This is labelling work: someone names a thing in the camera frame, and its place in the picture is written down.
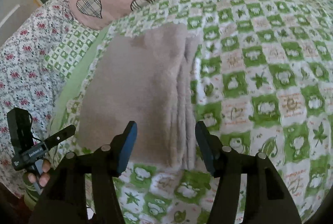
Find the finger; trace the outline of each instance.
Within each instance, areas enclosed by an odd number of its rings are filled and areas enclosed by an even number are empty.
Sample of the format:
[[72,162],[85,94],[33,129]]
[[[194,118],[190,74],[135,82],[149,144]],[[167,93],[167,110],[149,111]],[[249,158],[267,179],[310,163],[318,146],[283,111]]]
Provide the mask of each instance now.
[[42,170],[43,172],[48,172],[51,168],[51,163],[49,162],[49,160],[44,159],[43,160],[43,165],[42,165]]
[[32,173],[28,173],[28,180],[33,184],[36,182],[36,176]]
[[50,179],[50,175],[48,173],[43,173],[41,175],[41,177],[39,178],[39,184],[41,185],[41,187],[45,187],[47,182],[49,181]]

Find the black handheld device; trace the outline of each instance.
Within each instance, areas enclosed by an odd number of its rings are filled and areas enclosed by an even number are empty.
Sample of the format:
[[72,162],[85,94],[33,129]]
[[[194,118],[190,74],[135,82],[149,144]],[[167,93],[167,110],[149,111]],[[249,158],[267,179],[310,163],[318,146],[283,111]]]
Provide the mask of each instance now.
[[[25,109],[16,107],[7,113],[7,121],[11,143],[15,152],[12,158],[14,169],[16,171],[25,169],[27,172],[35,174],[37,178],[43,173],[42,163],[44,155],[51,148],[75,134],[75,126],[70,125],[41,141],[35,138],[31,132],[32,116],[30,113]],[[34,145],[34,139],[40,142]],[[34,183],[34,187],[37,193],[41,194],[42,187],[38,182]]]

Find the green fabric edge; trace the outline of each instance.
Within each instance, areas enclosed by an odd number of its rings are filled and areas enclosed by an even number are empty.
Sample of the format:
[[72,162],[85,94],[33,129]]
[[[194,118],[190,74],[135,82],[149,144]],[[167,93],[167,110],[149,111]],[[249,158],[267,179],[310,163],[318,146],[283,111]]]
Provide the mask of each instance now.
[[67,102],[79,94],[82,82],[87,76],[89,66],[96,57],[97,47],[102,43],[106,33],[109,30],[109,27],[110,26],[107,26],[100,31],[92,46],[88,49],[82,60],[74,68],[70,78],[67,80],[59,98],[55,103],[52,122],[49,125],[50,133],[56,133],[62,129],[62,119],[66,112]]

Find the green checkered blanket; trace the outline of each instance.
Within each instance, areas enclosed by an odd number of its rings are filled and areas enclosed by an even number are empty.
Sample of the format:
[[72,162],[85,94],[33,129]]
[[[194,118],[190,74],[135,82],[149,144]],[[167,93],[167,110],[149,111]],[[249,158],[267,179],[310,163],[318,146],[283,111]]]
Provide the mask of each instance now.
[[63,41],[45,56],[44,66],[55,71],[60,77],[68,79],[98,34],[98,31],[73,21]]
[[[197,120],[236,151],[271,159],[303,221],[333,183],[333,1],[161,0],[111,24],[63,126],[79,126],[87,86],[116,33],[136,36],[173,22],[202,35],[191,72]],[[75,138],[54,155],[88,153]],[[127,224],[206,223],[218,186],[198,151],[196,170],[166,173],[129,163],[115,179]],[[236,223],[242,222],[246,176]],[[91,185],[87,186],[92,205]]]

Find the white wall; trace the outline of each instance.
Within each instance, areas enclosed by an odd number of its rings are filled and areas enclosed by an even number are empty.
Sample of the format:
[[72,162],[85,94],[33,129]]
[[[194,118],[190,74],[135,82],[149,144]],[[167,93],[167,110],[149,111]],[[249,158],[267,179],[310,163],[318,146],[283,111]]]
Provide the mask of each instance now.
[[0,0],[0,46],[37,8],[34,0]]

